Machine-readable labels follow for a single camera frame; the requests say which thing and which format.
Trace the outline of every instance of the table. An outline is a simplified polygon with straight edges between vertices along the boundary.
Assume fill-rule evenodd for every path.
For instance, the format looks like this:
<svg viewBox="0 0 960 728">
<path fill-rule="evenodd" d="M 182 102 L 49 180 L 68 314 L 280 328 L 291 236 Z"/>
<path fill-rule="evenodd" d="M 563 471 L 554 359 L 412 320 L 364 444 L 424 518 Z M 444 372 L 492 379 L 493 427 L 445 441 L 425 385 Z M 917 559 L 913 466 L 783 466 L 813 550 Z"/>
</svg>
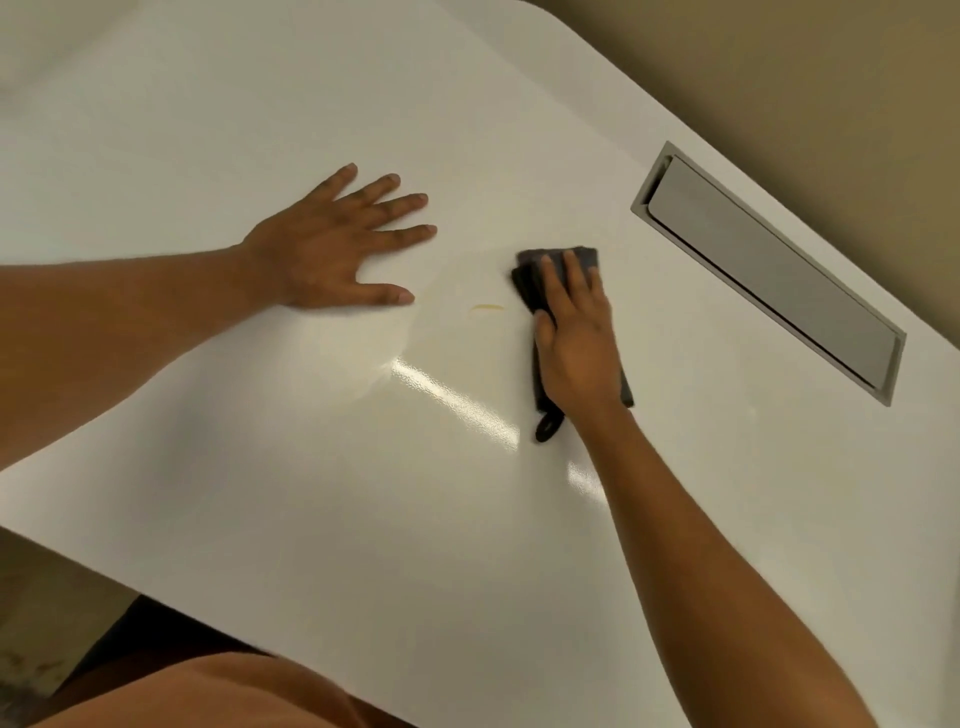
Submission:
<svg viewBox="0 0 960 728">
<path fill-rule="evenodd" d="M 884 725 L 938 721 L 960 352 L 556 20 L 151 3 L 20 93 L 0 140 L 8 262 L 221 247 L 349 160 L 429 191 L 441 229 L 363 271 L 416 306 L 209 342 L 0 475 L 3 526 L 421 728 L 685 725 L 583 445 L 532 439 L 506 272 L 589 244 L 665 459 Z M 891 407 L 630 212 L 667 140 L 908 333 Z"/>
</svg>

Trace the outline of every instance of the person's left arm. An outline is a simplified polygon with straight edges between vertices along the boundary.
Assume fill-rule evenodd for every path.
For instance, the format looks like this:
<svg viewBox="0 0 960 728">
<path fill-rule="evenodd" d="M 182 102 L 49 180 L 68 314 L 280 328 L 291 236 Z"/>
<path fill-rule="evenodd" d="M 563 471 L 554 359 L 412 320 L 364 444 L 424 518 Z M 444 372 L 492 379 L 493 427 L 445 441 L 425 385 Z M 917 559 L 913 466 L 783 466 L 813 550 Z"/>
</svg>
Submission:
<svg viewBox="0 0 960 728">
<path fill-rule="evenodd" d="M 62 265 L 0 266 L 0 470 L 122 401 L 163 367 L 273 305 L 403 305 L 360 284 L 366 257 L 430 239 L 432 226 L 377 231 L 427 204 L 388 202 L 388 175 L 341 197 L 348 165 L 220 251 Z"/>
</svg>

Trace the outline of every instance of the brown wall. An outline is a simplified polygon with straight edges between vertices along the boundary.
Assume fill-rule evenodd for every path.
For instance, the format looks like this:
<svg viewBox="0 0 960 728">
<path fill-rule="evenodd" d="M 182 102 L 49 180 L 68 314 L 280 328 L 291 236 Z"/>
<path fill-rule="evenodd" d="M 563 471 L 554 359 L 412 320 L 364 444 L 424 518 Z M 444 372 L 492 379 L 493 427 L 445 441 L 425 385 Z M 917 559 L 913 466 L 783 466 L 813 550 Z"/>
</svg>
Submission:
<svg viewBox="0 0 960 728">
<path fill-rule="evenodd" d="M 960 0 L 536 0 L 960 345 Z"/>
</svg>

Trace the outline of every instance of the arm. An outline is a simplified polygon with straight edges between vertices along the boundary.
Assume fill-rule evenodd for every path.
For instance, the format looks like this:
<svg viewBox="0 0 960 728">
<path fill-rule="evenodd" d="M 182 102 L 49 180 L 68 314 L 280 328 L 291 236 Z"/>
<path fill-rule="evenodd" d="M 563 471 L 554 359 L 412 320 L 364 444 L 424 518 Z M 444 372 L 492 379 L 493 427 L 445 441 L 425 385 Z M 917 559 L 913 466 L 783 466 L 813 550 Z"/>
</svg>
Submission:
<svg viewBox="0 0 960 728">
<path fill-rule="evenodd" d="M 356 273 L 368 255 L 433 237 L 431 226 L 375 231 L 426 196 L 381 202 L 400 183 L 388 175 L 339 197 L 356 175 L 344 167 L 226 250 L 0 266 L 0 470 L 265 308 L 410 303 L 409 291 Z"/>
<path fill-rule="evenodd" d="M 843 670 L 736 552 L 620 403 L 612 315 L 596 269 L 545 258 L 543 384 L 603 482 L 660 659 L 695 728 L 876 728 Z"/>
</svg>

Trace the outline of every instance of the desk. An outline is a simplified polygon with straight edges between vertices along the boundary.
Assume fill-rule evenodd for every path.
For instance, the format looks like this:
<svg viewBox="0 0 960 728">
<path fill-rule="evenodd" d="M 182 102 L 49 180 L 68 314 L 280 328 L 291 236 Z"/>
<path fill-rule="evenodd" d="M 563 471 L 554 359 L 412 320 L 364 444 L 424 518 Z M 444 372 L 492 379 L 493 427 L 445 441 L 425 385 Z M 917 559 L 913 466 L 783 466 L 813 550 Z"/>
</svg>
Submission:
<svg viewBox="0 0 960 728">
<path fill-rule="evenodd" d="M 362 272 L 416 306 L 209 342 L 0 475 L 0 524 L 421 728 L 685 725 L 583 445 L 532 439 L 506 273 L 589 244 L 665 459 L 885 725 L 936 723 L 960 352 L 557 21 L 151 3 L 0 121 L 6 261 L 222 247 L 348 160 L 441 229 Z M 893 406 L 630 212 L 667 140 L 908 333 Z"/>
</svg>

